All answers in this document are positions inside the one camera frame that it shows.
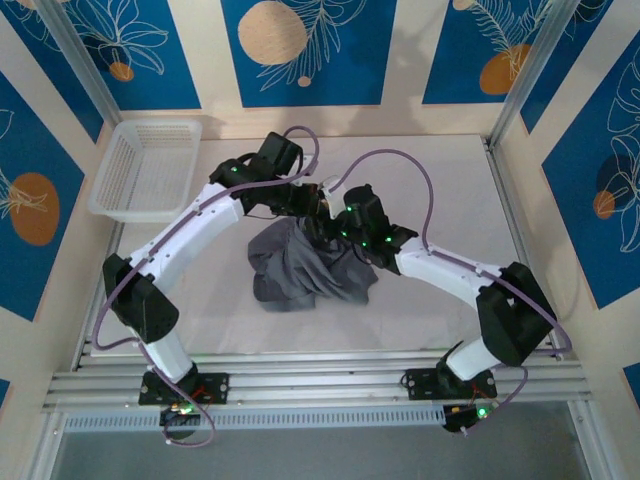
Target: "gray floor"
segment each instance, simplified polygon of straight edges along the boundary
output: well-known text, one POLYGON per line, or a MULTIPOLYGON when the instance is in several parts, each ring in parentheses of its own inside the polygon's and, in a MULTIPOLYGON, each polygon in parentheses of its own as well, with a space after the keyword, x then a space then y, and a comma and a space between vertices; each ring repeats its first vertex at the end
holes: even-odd
POLYGON ((441 427, 224 431, 206 448, 159 433, 64 436, 54 480, 588 479, 566 405, 511 405, 468 439, 441 427))

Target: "vent grille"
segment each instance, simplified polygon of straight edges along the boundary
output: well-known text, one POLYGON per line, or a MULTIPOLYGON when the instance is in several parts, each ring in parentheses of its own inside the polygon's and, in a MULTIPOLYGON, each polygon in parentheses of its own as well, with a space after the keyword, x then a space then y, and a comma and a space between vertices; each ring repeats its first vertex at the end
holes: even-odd
MULTIPOLYGON (((299 408, 283 410, 221 410, 211 413, 218 430, 384 427, 444 425, 442 406, 369 408, 299 408)), ((158 412, 71 415, 65 433, 159 431, 158 412)), ((198 417, 172 430, 208 428, 198 417)))

